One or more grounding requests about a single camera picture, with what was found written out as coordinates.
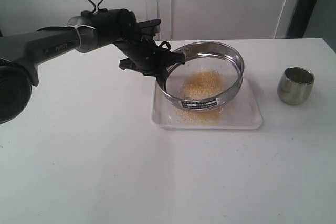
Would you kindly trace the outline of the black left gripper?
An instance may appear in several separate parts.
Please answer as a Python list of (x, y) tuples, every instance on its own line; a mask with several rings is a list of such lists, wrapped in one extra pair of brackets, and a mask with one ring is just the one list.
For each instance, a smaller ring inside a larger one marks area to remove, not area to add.
[(166, 90), (166, 82), (169, 77), (165, 65), (184, 64), (185, 54), (170, 51), (171, 45), (167, 41), (159, 45), (152, 38), (144, 38), (141, 42), (118, 41), (118, 49), (126, 55), (120, 60), (119, 68), (132, 70), (144, 76), (156, 77), (156, 81), (162, 90)]

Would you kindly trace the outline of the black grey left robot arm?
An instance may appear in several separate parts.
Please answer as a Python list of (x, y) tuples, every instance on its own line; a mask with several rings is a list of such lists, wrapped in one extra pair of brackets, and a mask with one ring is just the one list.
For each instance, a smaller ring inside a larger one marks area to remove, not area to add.
[(83, 11), (66, 26), (1, 37), (1, 123), (17, 117), (26, 107), (31, 88), (38, 86), (38, 66), (72, 50), (88, 53), (113, 44), (126, 58), (119, 67), (145, 76), (163, 77), (166, 69), (183, 64), (185, 55), (172, 52), (153, 37), (159, 19), (138, 22), (127, 9)]

